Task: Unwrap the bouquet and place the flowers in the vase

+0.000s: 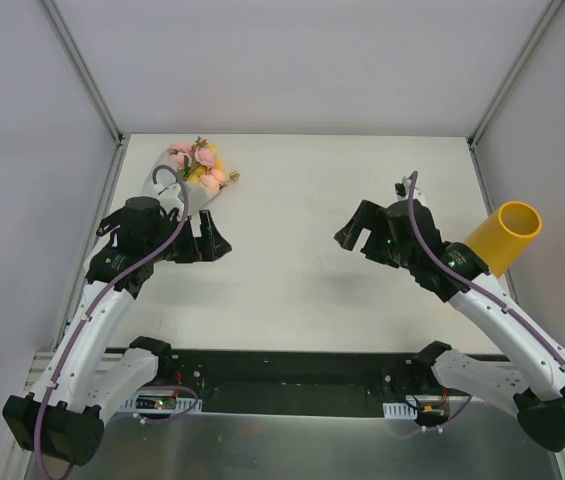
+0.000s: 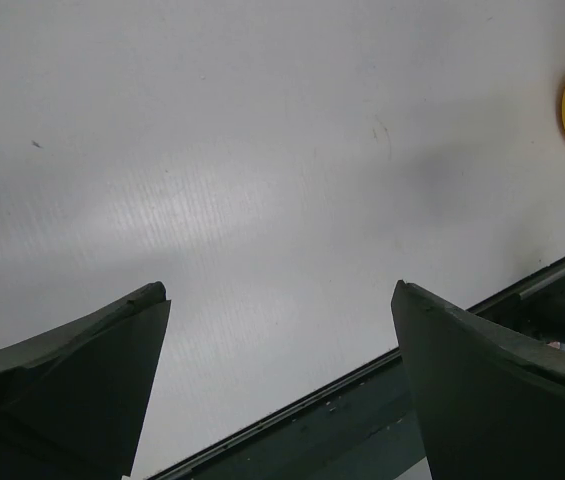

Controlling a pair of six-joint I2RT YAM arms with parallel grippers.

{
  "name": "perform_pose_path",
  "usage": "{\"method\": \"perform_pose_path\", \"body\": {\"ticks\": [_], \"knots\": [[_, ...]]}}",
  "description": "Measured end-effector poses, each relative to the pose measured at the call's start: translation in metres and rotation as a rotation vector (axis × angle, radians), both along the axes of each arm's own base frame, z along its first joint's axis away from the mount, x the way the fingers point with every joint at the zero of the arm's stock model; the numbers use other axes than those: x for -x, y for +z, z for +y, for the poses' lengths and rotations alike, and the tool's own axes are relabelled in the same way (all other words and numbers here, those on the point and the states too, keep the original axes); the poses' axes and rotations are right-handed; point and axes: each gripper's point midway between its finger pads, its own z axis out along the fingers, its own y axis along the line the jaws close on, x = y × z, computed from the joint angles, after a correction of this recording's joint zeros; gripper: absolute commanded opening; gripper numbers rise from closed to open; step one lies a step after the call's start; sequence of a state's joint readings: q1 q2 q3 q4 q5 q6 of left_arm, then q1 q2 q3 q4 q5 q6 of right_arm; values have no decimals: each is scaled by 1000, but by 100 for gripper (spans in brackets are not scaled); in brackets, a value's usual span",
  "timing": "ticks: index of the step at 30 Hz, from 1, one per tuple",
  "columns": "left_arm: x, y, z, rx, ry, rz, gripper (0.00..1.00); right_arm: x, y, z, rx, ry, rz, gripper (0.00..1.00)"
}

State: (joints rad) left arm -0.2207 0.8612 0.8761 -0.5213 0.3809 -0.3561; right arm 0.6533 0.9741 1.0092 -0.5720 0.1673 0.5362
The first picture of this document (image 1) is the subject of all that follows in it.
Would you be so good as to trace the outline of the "white wrapping paper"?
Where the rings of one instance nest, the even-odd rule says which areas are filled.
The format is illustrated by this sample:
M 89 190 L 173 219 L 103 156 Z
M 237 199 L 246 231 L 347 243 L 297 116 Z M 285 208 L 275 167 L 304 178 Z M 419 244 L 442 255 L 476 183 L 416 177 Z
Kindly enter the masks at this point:
M 214 192 L 207 186 L 204 186 L 201 182 L 195 184 L 190 181 L 185 181 L 183 175 L 180 172 L 177 172 L 173 167 L 167 164 L 155 165 L 148 179 L 145 181 L 144 194 L 146 196 L 155 198 L 153 194 L 149 192 L 150 183 L 161 183 L 164 186 L 168 186 L 175 181 L 178 182 L 182 189 L 184 208 L 182 211 L 173 209 L 170 212 L 166 212 L 176 212 L 177 219 L 181 219 L 183 216 L 191 216 L 197 214 L 219 194 L 219 191 Z

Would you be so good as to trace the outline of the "pink yellow flower bouquet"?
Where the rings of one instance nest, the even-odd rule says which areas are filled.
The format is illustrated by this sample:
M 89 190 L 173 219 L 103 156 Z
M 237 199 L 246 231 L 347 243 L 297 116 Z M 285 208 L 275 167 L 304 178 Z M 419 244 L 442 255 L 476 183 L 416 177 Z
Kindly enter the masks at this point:
M 192 144 L 174 143 L 167 148 L 168 162 L 189 183 L 203 186 L 216 194 L 240 178 L 238 171 L 229 172 L 218 156 L 217 147 L 198 137 Z

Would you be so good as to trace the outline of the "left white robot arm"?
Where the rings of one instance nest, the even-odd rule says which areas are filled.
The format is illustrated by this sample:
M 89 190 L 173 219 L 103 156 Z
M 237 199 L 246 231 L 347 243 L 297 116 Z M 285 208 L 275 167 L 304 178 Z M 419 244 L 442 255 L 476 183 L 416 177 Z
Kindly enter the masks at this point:
M 91 258 L 86 283 L 69 329 L 51 361 L 22 396 L 12 395 L 2 415 L 19 446 L 38 462 L 51 457 L 70 467 L 95 455 L 113 415 L 137 390 L 166 387 L 176 367 L 169 343 L 133 340 L 103 376 L 96 370 L 113 333 L 159 262 L 214 262 L 232 247 L 209 210 L 199 213 L 200 232 L 178 208 L 151 197 L 128 199 L 104 217 L 97 236 L 104 246 Z

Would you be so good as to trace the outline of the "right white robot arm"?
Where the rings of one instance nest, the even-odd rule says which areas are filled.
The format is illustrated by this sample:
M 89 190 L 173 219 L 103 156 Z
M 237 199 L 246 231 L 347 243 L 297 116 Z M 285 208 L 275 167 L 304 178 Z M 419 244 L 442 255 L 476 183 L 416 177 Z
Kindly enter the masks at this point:
M 352 250 L 363 230 L 365 258 L 404 268 L 475 324 L 516 368 L 505 374 L 444 346 L 412 369 L 414 387 L 435 394 L 447 387 L 497 407 L 552 452 L 565 447 L 565 348 L 502 289 L 498 278 L 542 230 L 539 213 L 523 202 L 500 206 L 465 241 L 442 239 L 431 211 L 418 200 L 382 207 L 364 200 L 334 236 Z

